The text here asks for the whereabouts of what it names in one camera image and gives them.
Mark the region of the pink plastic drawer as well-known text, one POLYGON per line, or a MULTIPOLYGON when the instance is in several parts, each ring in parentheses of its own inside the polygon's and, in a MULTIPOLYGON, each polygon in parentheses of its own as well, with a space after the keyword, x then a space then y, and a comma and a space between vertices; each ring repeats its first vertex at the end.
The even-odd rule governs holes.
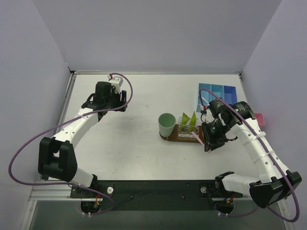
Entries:
POLYGON ((264 116, 261 113, 255 113, 255 117, 260 127, 265 126, 264 116))

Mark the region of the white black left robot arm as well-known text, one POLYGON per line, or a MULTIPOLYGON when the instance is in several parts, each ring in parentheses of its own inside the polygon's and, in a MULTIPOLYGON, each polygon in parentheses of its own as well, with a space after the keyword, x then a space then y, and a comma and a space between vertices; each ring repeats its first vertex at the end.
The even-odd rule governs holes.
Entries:
POLYGON ((68 183, 81 185, 87 197, 98 193, 94 175, 78 167, 74 148, 86 132, 98 123, 108 110, 126 110, 127 92, 121 91, 123 79, 99 81, 77 113, 77 120, 71 122, 51 138, 43 138, 39 144, 38 172, 43 176, 56 178, 68 183))

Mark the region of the pink white toothbrush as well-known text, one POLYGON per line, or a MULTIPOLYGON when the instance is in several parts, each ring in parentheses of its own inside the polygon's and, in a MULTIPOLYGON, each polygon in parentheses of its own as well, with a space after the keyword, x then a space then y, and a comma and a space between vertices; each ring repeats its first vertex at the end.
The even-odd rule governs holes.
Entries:
POLYGON ((195 132, 192 131, 192 135, 200 144, 202 144, 203 147, 205 147, 204 142, 200 139, 200 137, 195 132))

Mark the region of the blue plastic organizer box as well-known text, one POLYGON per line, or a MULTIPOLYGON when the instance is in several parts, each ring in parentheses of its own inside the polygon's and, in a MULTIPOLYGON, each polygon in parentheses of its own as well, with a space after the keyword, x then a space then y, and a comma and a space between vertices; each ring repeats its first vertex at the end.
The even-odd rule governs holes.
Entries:
MULTIPOLYGON (((238 102, 237 100, 237 93, 236 93, 236 87, 234 86, 226 86, 226 85, 217 85, 217 84, 207 84, 207 83, 199 83, 198 91, 200 91, 201 88, 206 88, 216 94, 218 97, 222 98, 226 103, 228 104, 235 104, 238 102)), ((200 101, 199 92, 197 94, 198 96, 198 103, 196 112, 200 113, 203 106, 200 101)), ((212 96, 207 91, 202 91, 201 96, 204 97, 208 103, 204 103, 203 105, 207 107, 209 105, 209 102, 216 99, 214 96, 212 96)))

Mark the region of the green toothpaste tube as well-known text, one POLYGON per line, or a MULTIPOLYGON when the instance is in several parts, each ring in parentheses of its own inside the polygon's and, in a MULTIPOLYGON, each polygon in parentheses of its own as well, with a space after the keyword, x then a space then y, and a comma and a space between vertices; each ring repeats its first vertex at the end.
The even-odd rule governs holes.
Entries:
POLYGON ((197 122, 196 113, 193 112, 193 115, 192 115, 192 117, 190 119, 189 127, 190 128, 194 128, 196 126, 196 122, 197 122))
POLYGON ((180 125, 185 126, 189 120, 190 120, 190 117, 188 117, 185 113, 183 113, 181 117, 180 125))

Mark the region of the aluminium table edge rail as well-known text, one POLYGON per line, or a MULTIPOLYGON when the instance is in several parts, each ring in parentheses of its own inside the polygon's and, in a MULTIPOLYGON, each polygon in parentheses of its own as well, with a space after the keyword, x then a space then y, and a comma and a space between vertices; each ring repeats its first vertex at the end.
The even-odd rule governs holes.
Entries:
POLYGON ((65 95, 64 95, 64 101, 60 110, 60 114, 59 114, 59 118, 57 121, 57 125, 60 125, 64 122, 65 116, 66 116, 66 112, 68 109, 68 105, 69 105, 69 101, 71 98, 71 94, 72 94, 72 90, 75 84, 75 80, 76 80, 76 71, 72 71, 70 78, 69 78, 69 82, 65 91, 65 95))

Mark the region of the brown wooden oval tray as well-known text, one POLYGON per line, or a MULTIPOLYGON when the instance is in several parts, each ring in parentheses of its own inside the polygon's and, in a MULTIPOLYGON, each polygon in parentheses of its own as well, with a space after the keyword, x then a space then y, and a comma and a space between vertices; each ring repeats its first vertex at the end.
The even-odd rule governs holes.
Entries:
MULTIPOLYGON (((199 143, 197 140, 188 140, 188 139, 179 139, 178 138, 178 133, 177 133, 177 128, 178 128, 178 124, 175 125, 174 129, 173 129, 173 132, 172 134, 165 138, 165 137, 162 137, 160 135, 160 137, 166 141, 171 141, 171 142, 185 142, 185 143, 199 143)), ((204 138, 204 134, 203 134, 203 130, 202 130, 202 127, 199 126, 199 135, 200 139, 205 142, 205 138, 204 138)))

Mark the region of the green plastic cup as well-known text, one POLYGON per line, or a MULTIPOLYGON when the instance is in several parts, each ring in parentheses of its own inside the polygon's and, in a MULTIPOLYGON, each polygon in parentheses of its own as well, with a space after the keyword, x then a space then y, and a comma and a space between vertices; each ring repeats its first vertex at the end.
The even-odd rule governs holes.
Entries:
POLYGON ((170 113, 161 114, 158 118, 159 133, 162 137, 169 137, 176 124, 176 118, 170 113))

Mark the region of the aluminium front rail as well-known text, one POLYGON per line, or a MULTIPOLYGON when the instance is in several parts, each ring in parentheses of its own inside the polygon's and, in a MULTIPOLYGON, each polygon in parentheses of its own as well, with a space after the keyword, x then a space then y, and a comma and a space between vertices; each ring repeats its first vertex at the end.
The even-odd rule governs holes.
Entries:
POLYGON ((43 182, 43 185, 33 185, 29 201, 64 201, 70 200, 71 188, 67 183, 55 181, 43 182))

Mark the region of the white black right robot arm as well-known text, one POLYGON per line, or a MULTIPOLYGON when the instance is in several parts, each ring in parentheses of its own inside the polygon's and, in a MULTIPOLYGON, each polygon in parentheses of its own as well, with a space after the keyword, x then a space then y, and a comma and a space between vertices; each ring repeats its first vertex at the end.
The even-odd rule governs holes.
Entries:
POLYGON ((250 106, 244 102, 225 105, 215 99, 209 102, 206 113, 211 122, 202 123, 205 152, 213 151, 229 142, 227 132, 232 131, 250 156, 258 172, 257 178, 226 172, 216 176, 220 192, 236 192, 250 196, 260 208, 287 198, 290 186, 296 189, 302 178, 292 172, 278 158, 261 131, 250 106))

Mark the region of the clear textured plastic holder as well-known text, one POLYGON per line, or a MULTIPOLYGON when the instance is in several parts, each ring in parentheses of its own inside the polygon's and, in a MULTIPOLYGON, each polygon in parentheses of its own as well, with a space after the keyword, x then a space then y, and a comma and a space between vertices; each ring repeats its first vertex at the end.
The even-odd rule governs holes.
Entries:
MULTIPOLYGON (((182 117, 178 118, 178 128, 177 128, 177 133, 178 133, 178 138, 179 139, 188 139, 188 140, 196 140, 194 135, 192 134, 192 131, 190 131, 190 121, 191 119, 185 124, 181 124, 182 117)), ((193 129, 193 132, 197 135, 199 135, 199 119, 196 118, 196 124, 193 129)))

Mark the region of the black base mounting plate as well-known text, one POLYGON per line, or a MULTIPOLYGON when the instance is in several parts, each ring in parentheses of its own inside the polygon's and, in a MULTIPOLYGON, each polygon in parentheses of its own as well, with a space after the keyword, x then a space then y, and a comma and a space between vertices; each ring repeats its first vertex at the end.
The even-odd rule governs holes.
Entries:
POLYGON ((94 189, 112 198, 118 211, 205 211, 215 201, 242 198, 219 191, 214 180, 99 180, 94 189))

